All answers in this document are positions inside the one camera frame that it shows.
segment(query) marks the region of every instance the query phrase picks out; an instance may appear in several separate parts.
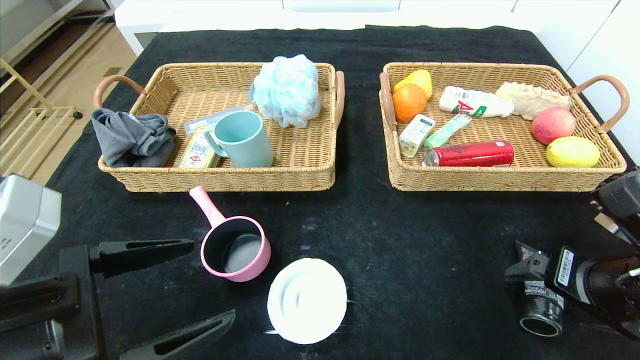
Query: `gray towel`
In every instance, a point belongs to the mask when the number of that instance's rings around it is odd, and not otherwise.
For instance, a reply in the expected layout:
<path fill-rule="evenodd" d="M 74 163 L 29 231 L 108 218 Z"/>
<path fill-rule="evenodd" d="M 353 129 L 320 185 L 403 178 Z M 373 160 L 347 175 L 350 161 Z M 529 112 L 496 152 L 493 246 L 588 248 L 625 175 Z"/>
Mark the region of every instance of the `gray towel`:
<path fill-rule="evenodd" d="M 96 109 L 91 122 L 110 167 L 162 167 L 173 151 L 175 130 L 160 114 L 132 115 Z"/>

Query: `mug handle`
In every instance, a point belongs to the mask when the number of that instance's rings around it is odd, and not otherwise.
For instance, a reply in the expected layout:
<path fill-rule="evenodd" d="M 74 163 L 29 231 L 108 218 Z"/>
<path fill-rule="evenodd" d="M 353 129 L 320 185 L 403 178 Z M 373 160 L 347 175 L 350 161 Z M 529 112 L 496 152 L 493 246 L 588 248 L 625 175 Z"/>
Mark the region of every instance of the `mug handle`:
<path fill-rule="evenodd" d="M 207 140 L 207 143 L 209 143 L 209 146 L 211 146 L 213 148 L 213 151 L 215 151 L 216 154 L 222 156 L 223 158 L 228 158 L 229 157 L 227 152 L 224 151 L 220 147 L 220 145 L 218 145 L 218 143 L 213 139 L 213 136 L 211 136 L 211 130 L 205 131 L 204 138 Z"/>

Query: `white bottle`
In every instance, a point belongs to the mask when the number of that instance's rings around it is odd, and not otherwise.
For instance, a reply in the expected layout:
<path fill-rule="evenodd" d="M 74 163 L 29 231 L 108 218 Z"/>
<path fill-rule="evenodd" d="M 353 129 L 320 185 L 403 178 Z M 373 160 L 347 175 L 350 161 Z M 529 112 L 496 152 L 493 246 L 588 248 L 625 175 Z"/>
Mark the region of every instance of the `white bottle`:
<path fill-rule="evenodd" d="M 513 103 L 488 92 L 447 86 L 440 97 L 440 109 L 464 113 L 471 117 L 507 117 L 513 112 Z"/>

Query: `white lid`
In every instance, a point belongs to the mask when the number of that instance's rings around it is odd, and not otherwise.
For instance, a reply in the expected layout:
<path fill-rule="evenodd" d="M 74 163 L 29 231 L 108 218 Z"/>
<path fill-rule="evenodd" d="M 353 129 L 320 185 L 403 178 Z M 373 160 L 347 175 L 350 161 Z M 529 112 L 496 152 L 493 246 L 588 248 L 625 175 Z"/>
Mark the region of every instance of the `white lid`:
<path fill-rule="evenodd" d="M 297 344 L 324 340 L 338 329 L 347 310 L 344 279 L 322 259 L 296 260 L 276 276 L 267 312 L 277 333 Z"/>

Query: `small white box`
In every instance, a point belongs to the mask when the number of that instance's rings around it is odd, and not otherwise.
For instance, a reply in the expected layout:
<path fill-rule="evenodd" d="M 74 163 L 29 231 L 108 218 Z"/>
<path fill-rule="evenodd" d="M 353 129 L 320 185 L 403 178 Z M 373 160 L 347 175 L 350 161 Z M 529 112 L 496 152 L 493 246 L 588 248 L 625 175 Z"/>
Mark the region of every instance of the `small white box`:
<path fill-rule="evenodd" d="M 414 157 L 435 124 L 430 117 L 423 114 L 416 115 L 398 138 L 400 152 L 410 158 Z"/>

